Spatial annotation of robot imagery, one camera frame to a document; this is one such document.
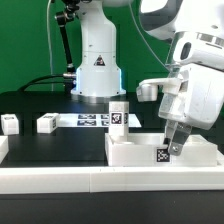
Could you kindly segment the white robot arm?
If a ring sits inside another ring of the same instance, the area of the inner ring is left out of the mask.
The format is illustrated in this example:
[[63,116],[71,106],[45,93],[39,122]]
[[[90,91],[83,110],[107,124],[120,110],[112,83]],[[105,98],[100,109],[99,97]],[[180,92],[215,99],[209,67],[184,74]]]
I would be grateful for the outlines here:
[[[80,19],[82,63],[71,93],[91,100],[123,94],[116,28],[103,9],[133,0],[75,1],[78,8],[67,8],[66,17]],[[169,76],[146,79],[136,92],[141,102],[164,93],[159,108],[166,120],[164,140],[178,156],[191,129],[210,129],[224,104],[224,0],[141,0],[139,20],[148,35],[170,43]]]

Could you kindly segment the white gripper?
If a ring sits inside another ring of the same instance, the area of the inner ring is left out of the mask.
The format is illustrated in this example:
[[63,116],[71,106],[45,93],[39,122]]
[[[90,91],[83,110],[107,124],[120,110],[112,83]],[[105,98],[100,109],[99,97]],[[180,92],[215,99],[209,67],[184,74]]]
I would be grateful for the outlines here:
[[191,126],[209,130],[217,120],[224,104],[224,73],[191,63],[175,77],[182,81],[181,88],[177,95],[164,94],[159,117],[167,119],[163,143],[171,155],[179,156]]

